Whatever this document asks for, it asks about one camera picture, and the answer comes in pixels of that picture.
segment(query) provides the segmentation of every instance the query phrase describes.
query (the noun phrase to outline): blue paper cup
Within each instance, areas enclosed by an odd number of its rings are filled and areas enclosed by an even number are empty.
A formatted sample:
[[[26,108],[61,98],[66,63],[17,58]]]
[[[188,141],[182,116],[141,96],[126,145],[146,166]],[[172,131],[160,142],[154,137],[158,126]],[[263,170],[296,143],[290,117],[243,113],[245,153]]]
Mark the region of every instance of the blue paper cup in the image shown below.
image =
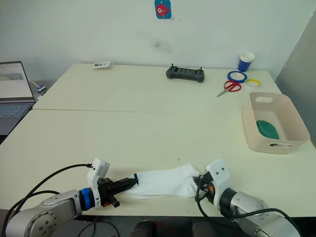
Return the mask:
[[[240,72],[247,72],[251,62],[255,59],[255,55],[250,52],[242,52],[240,54],[240,60],[238,64],[238,70]]]

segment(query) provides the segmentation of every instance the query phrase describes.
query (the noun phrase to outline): green object in bin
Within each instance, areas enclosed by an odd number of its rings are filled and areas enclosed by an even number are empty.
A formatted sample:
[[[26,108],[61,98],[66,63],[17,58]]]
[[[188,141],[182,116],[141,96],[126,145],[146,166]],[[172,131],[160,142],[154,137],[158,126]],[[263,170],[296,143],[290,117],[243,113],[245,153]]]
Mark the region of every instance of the green object in bin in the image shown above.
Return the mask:
[[[258,120],[257,127],[261,135],[272,139],[279,139],[277,130],[271,123],[264,120]]]

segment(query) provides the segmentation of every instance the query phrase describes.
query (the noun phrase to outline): black remote controller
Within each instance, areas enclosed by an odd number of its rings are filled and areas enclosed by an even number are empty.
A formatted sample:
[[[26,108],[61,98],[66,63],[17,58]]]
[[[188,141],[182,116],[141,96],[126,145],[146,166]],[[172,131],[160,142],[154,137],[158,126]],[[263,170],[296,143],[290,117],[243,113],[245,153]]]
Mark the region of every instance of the black remote controller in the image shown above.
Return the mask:
[[[167,70],[166,75],[169,79],[178,78],[185,80],[196,80],[198,82],[204,81],[204,71],[202,68],[197,70],[178,68],[172,64],[172,66]]]

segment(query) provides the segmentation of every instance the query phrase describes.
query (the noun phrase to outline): red scissors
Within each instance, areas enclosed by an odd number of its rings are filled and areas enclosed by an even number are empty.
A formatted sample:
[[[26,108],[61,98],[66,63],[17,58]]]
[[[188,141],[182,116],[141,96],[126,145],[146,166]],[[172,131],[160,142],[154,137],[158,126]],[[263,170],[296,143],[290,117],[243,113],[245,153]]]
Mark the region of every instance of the red scissors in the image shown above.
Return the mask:
[[[221,93],[219,93],[217,97],[225,94],[227,91],[236,92],[236,91],[239,91],[240,89],[241,89],[241,85],[239,83],[234,82],[232,80],[228,80],[227,82],[224,83],[224,90]]]

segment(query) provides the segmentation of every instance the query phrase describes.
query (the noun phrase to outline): laptop screen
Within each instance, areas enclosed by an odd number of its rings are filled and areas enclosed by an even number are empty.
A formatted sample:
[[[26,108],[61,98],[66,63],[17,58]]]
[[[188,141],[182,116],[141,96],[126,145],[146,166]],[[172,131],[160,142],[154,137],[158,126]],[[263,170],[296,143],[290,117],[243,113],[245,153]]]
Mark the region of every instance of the laptop screen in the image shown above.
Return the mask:
[[[0,63],[0,101],[34,100],[21,62]]]

